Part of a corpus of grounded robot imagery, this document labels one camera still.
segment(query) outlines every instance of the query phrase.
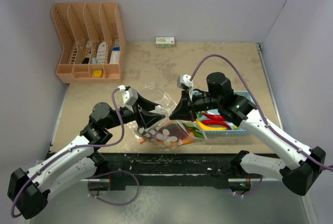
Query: yellow sponge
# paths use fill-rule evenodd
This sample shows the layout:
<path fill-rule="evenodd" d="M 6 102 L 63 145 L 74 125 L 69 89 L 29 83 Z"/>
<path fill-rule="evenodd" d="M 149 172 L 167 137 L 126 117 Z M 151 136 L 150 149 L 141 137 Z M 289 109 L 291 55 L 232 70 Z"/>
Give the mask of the yellow sponge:
<path fill-rule="evenodd" d="M 103 71 L 102 70 L 94 70 L 94 77 L 95 78 L 102 78 L 103 77 Z"/>

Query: table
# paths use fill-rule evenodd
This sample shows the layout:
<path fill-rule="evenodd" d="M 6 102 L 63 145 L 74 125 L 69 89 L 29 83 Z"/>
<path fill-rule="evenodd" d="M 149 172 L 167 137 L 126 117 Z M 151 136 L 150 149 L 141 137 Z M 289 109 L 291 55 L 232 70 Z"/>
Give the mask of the table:
<path fill-rule="evenodd" d="M 223 55 L 240 71 L 265 115 L 278 124 L 255 43 L 178 42 L 174 48 L 156 48 L 153 42 L 128 42 L 126 48 L 122 84 L 140 90 L 145 84 L 155 81 L 157 87 L 166 91 L 177 103 L 181 95 L 181 89 L 176 86 L 178 76 L 191 75 L 196 65 L 209 54 Z M 217 57 L 208 59 L 201 66 L 194 79 L 195 88 L 207 89 L 206 76 L 216 71 L 223 72 L 231 80 L 234 90 L 245 90 L 229 64 Z M 79 134 L 87 124 L 88 116 L 95 104 L 107 102 L 112 105 L 111 92 L 118 85 L 70 84 L 50 151 L 59 151 Z M 113 138 L 109 142 L 118 140 L 120 131 L 120 127 L 111 129 Z M 205 143 L 192 143 L 176 149 L 166 149 L 151 143 L 141 145 L 127 126 L 125 126 L 124 140 L 120 144 L 101 148 L 99 151 L 101 153 L 238 153 L 240 150 L 272 153 L 252 135 L 223 138 L 218 141 L 208 140 Z"/>

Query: wooden tabletop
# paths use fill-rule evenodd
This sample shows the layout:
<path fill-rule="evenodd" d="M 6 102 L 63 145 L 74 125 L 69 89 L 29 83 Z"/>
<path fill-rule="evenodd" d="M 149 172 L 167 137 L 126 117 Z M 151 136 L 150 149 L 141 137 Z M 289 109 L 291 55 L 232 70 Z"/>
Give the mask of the wooden tabletop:
<path fill-rule="evenodd" d="M 176 103 L 181 95 L 181 89 L 176 85 L 178 76 L 180 74 L 191 75 L 196 65 L 209 54 L 223 55 L 242 74 L 265 115 L 278 124 L 255 43 L 178 42 L 175 48 L 156 48 L 153 42 L 128 42 L 126 48 L 122 84 L 140 91 L 145 84 L 154 81 L 157 88 L 166 91 Z M 234 90 L 245 90 L 229 64 L 217 57 L 206 60 L 200 67 L 194 79 L 195 88 L 206 90 L 206 76 L 216 71 L 223 72 L 231 80 Z M 107 102 L 112 105 L 111 92 L 118 85 L 108 83 L 70 84 L 50 150 L 59 151 L 79 134 L 87 124 L 89 114 L 95 104 Z M 109 142 L 118 140 L 121 133 L 120 127 L 109 131 L 113 134 L 113 138 Z M 272 152 L 252 135 L 219 137 L 206 142 L 165 149 L 147 142 L 140 144 L 127 126 L 125 126 L 125 137 L 120 144 L 101 148 L 99 151 L 110 153 L 238 153 L 240 150 L 254 153 Z"/>

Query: yellow object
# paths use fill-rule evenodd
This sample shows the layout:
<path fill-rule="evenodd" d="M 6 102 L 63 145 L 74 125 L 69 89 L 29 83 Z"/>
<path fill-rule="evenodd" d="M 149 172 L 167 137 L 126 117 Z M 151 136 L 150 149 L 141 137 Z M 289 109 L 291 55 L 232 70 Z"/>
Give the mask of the yellow object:
<path fill-rule="evenodd" d="M 216 131 L 216 130 L 228 130 L 226 127 L 210 127 L 207 125 L 204 125 L 199 119 L 196 119 L 197 125 L 199 125 L 203 130 L 211 130 L 211 131 Z"/>
<path fill-rule="evenodd" d="M 94 70 L 94 77 L 95 78 L 102 78 L 103 77 L 103 71 L 102 70 Z"/>

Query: red chili pepper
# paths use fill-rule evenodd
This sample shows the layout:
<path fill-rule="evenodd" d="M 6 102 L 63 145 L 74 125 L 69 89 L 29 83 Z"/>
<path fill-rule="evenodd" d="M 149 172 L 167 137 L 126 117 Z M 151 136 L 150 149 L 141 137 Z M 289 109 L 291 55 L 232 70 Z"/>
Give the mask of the red chili pepper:
<path fill-rule="evenodd" d="M 220 116 L 220 115 L 211 115 L 211 114 L 207 114 L 207 113 L 204 113 L 204 112 L 202 112 L 202 114 L 204 116 L 206 116 L 207 118 L 212 119 L 212 120 L 225 121 L 225 119 L 223 118 L 223 116 Z"/>
<path fill-rule="evenodd" d="M 222 125 L 222 126 L 225 126 L 227 129 L 231 130 L 231 127 L 227 123 L 220 121 L 220 120 L 203 120 L 202 124 L 204 124 L 204 125 Z"/>

